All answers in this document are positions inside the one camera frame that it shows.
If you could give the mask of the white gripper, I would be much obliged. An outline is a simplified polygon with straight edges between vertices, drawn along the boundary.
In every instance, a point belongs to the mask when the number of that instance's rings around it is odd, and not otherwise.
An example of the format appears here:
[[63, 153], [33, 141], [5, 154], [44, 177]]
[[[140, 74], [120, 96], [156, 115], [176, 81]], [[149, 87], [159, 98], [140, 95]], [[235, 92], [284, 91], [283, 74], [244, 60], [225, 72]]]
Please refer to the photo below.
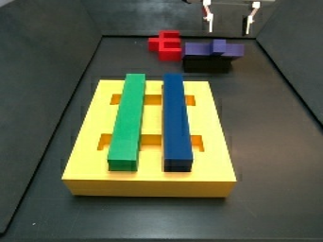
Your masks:
[[192, 4], [192, 3], [200, 3], [204, 10], [204, 21], [208, 23], [208, 32], [211, 33], [213, 30], [213, 13], [209, 9], [211, 4], [213, 3], [251, 3], [251, 13], [245, 17], [245, 30], [244, 34], [249, 34], [249, 29], [253, 24], [253, 17], [256, 15], [257, 10], [260, 9], [261, 3], [274, 3], [276, 0], [183, 0], [184, 3]]

